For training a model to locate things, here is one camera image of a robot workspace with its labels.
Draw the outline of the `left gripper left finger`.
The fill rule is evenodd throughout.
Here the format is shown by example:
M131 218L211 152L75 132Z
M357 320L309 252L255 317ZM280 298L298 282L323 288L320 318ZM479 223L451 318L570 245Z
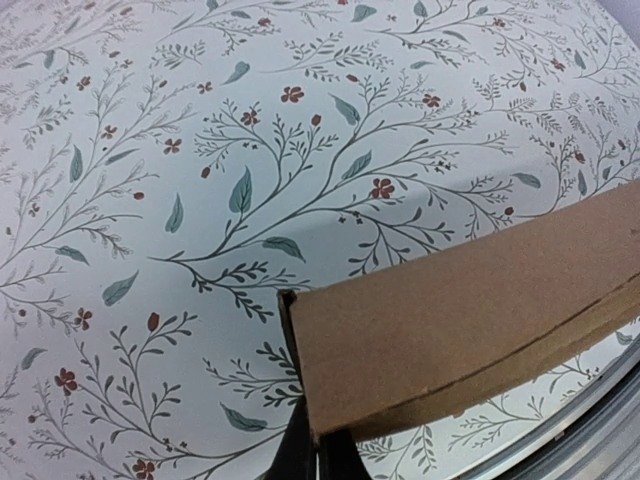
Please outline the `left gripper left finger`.
M311 436L307 402L298 398L265 480L315 480L316 446Z

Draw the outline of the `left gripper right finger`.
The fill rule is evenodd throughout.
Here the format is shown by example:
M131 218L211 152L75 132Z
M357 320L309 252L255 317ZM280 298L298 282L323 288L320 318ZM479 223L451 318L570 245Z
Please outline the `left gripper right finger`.
M321 480L371 480L349 430L323 436L319 446Z

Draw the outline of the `brown cardboard box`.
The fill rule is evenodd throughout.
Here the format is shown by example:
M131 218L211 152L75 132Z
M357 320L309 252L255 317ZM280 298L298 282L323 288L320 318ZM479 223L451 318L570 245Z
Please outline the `brown cardboard box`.
M314 439L457 415L638 314L639 185L278 300Z

